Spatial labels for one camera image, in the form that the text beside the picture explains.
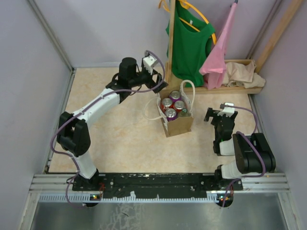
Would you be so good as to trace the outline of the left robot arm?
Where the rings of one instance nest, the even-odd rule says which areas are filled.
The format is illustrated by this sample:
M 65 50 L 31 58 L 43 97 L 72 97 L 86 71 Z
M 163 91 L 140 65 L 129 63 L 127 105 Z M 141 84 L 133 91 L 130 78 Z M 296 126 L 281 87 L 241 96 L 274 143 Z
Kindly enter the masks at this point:
M 73 113 L 64 112 L 60 115 L 59 127 L 51 145 L 59 143 L 65 150 L 63 154 L 72 158 L 78 176 L 83 178 L 83 185 L 89 190 L 96 189 L 100 184 L 98 169 L 89 154 L 90 127 L 131 94 L 141 93 L 137 87 L 145 85 L 148 92 L 154 93 L 165 88 L 168 85 L 164 81 L 165 74 L 154 69 L 157 63 L 161 63 L 161 60 L 153 53 L 142 58 L 141 66 L 132 57 L 123 58 L 118 73 L 95 99 Z

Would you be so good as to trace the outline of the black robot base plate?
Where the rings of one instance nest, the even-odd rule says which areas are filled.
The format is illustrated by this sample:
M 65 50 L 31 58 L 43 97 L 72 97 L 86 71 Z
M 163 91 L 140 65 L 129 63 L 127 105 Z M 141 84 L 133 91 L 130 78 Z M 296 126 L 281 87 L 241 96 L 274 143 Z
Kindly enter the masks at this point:
M 223 191 L 231 183 L 216 173 L 105 173 L 92 179 L 77 176 L 73 191 L 98 191 L 103 198 L 206 198 L 207 192 Z

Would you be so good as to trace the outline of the red cola can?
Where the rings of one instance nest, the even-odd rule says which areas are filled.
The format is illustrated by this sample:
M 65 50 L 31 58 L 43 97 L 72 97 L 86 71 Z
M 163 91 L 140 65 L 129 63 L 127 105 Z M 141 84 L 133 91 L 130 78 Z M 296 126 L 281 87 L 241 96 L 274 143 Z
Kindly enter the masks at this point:
M 165 113 L 167 109 L 173 108 L 173 101 L 170 98 L 164 98 L 161 101 L 160 108 Z

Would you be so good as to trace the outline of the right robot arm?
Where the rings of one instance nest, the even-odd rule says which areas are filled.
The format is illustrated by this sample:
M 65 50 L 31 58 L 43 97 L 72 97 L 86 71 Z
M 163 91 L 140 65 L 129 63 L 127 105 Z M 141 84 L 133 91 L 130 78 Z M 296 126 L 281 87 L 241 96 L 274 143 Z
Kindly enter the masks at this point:
M 209 107 L 204 121 L 212 118 L 214 153 L 217 156 L 234 156 L 235 160 L 217 167 L 215 186 L 224 190 L 231 184 L 231 179 L 261 177 L 275 171 L 276 159 L 264 134 L 255 131 L 249 136 L 240 131 L 234 133 L 237 107 L 224 104 L 221 108 L 219 111 Z

